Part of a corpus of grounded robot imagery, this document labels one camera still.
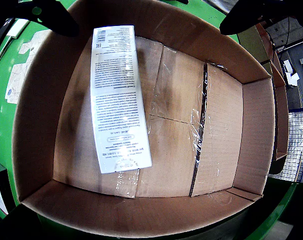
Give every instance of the cardboard seam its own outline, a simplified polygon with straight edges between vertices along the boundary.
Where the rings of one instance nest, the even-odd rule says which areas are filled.
[[[260,195],[260,194],[257,194],[257,193],[254,193],[254,192],[251,192],[251,191],[248,191],[248,190],[243,190],[243,189],[241,189],[241,188],[239,188],[239,187],[235,187],[235,186],[233,186],[233,188],[234,188],[234,189],[238,189],[238,190],[242,190],[242,191],[247,192],[247,193],[250,193],[250,194],[255,194],[255,195],[258,195],[258,196],[263,197],[263,194]]]
[[[135,35],[135,36],[136,36],[136,37],[140,37],[140,38],[144,38],[144,39],[148,39],[148,38],[145,38],[145,37],[142,37],[142,36],[137,36],[137,35]],[[151,101],[150,106],[149,106],[149,114],[148,114],[148,118],[149,118],[149,119],[151,118],[151,116],[153,116],[153,115],[151,115],[150,113],[151,113],[151,108],[152,108],[152,104],[153,104],[153,102],[154,102],[154,97],[155,97],[155,87],[156,87],[157,79],[158,79],[159,74],[160,74],[161,62],[162,62],[162,60],[164,59],[164,54],[163,54],[163,53],[164,53],[164,44],[162,44],[161,42],[160,42],[160,44],[162,45],[162,47],[161,47],[161,54],[160,54],[160,58],[159,58],[159,64],[158,64],[158,70],[157,70],[157,75],[156,75],[155,86],[153,86],[153,92],[152,92],[153,98],[152,98],[152,101]],[[138,192],[138,189],[139,189],[139,181],[140,181],[140,171],[139,171],[139,169],[138,169],[138,177],[137,177],[136,191],[135,191],[135,195],[134,195],[133,198],[136,198],[136,195],[137,195],[137,192]]]
[[[235,171],[235,175],[233,176],[233,181],[232,181],[232,187],[234,188],[234,182],[235,182],[235,177],[238,169],[238,162],[240,161],[240,154],[241,154],[241,149],[242,149],[242,140],[243,140],[243,132],[244,132],[244,84],[241,86],[241,95],[242,95],[242,123],[241,123],[241,138],[240,138],[240,146],[239,146],[239,152],[238,152],[238,160],[237,160],[237,167]]]
[[[261,78],[261,79],[258,79],[258,80],[255,80],[255,81],[250,81],[250,82],[246,82],[246,83],[242,83],[242,85],[247,85],[247,84],[252,84],[252,83],[256,83],[256,82],[259,82],[259,81],[266,81],[268,79],[272,79],[273,76],[272,75],[269,75],[269,77],[265,77],[265,78]]]
[[[244,196],[241,196],[241,195],[238,195],[238,194],[236,194],[236,193],[234,193],[234,192],[231,192],[231,191],[229,191],[229,189],[226,189],[225,190],[226,192],[228,192],[228,193],[230,193],[230,194],[232,194],[232,195],[235,195],[235,196],[237,196],[237,197],[240,197],[240,198],[242,198],[242,199],[246,199],[246,200],[249,200],[249,201],[251,201],[251,202],[256,202],[258,199],[261,199],[263,196],[262,195],[259,195],[259,196],[261,196],[261,197],[259,197],[258,199],[256,199],[256,200],[253,200],[253,199],[250,199],[250,198],[248,198],[248,197],[244,197]]]
[[[30,192],[26,197],[24,197],[23,199],[21,199],[21,197],[19,196],[19,194],[17,193],[17,200],[18,202],[20,203],[23,203],[23,201],[25,201],[27,198],[29,198],[31,195],[33,195],[34,193],[36,193],[39,189],[41,189],[43,186],[45,186],[46,184],[48,184],[50,181],[56,181],[54,180],[54,178],[52,177],[51,180],[47,181],[46,183],[42,184],[41,186],[39,186],[38,188],[36,188],[34,191]]]
[[[204,134],[204,125],[205,125],[205,120],[206,120],[206,107],[207,107],[207,86],[208,86],[208,69],[207,69],[207,63],[204,62],[203,64],[203,80],[202,80],[202,99],[201,99],[201,113],[200,113],[200,124],[199,124],[199,140],[198,140],[198,147],[203,143],[203,134]],[[193,195],[193,190],[195,186],[195,181],[196,181],[196,176],[197,176],[197,171],[198,171],[198,166],[199,166],[199,161],[200,161],[200,156],[202,152],[202,147],[199,147],[196,152],[196,159],[195,159],[195,165],[193,169],[193,174],[192,174],[192,180],[191,180],[191,185],[190,185],[190,190],[189,190],[189,197],[192,197]]]

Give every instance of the cardboard box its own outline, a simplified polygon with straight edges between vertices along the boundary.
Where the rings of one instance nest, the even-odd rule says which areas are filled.
[[[289,137],[286,84],[281,64],[277,53],[273,51],[268,33],[260,24],[239,33],[238,38],[239,43],[272,75],[277,126],[272,159],[276,161],[288,154]]]
[[[273,160],[277,161],[288,154],[289,119],[286,84],[283,76],[272,62],[267,62],[263,67],[272,74],[276,103],[276,140]]]
[[[208,226],[262,197],[276,123],[272,79],[259,62],[212,25],[160,1],[79,0],[69,11],[79,36],[48,36],[16,109],[12,161],[22,204],[85,232],[147,238]],[[134,25],[139,36],[152,167],[100,174],[90,38],[108,25]]]

